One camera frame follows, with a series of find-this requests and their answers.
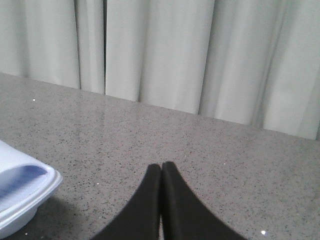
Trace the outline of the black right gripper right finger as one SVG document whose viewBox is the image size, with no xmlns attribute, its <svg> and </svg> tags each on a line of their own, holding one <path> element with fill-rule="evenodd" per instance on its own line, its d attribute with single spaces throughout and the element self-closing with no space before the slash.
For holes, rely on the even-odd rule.
<svg viewBox="0 0 320 240">
<path fill-rule="evenodd" d="M 197 198 L 174 162 L 162 164 L 161 216 L 166 240 L 243 240 Z"/>
</svg>

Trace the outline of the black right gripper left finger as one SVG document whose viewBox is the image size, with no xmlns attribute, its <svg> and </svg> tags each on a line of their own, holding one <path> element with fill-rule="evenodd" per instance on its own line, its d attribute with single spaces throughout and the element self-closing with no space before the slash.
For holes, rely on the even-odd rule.
<svg viewBox="0 0 320 240">
<path fill-rule="evenodd" d="M 131 199 L 94 240 L 157 240 L 162 170 L 150 164 Z"/>
</svg>

